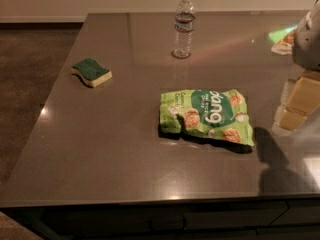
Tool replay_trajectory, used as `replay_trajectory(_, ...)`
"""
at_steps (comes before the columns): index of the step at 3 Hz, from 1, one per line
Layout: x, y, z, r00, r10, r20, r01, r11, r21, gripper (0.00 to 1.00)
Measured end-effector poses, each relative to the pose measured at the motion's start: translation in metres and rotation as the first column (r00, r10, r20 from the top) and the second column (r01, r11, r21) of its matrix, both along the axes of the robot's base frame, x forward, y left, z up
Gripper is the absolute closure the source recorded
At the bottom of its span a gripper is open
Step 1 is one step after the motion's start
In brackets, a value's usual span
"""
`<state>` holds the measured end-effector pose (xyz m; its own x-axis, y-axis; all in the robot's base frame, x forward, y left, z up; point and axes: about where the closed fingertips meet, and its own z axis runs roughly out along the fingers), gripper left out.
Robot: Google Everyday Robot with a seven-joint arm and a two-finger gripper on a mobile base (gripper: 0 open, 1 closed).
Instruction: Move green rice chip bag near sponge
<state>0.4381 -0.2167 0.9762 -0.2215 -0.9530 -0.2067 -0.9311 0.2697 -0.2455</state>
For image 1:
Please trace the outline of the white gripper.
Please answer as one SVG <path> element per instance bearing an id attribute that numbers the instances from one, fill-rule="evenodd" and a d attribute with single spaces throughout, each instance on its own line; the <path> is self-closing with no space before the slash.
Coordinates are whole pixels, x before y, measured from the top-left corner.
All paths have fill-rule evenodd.
<path id="1" fill-rule="evenodd" d="M 320 107 L 320 0 L 299 22 L 292 51 L 295 64 L 313 71 L 285 82 L 274 116 L 274 132 L 294 132 Z"/>

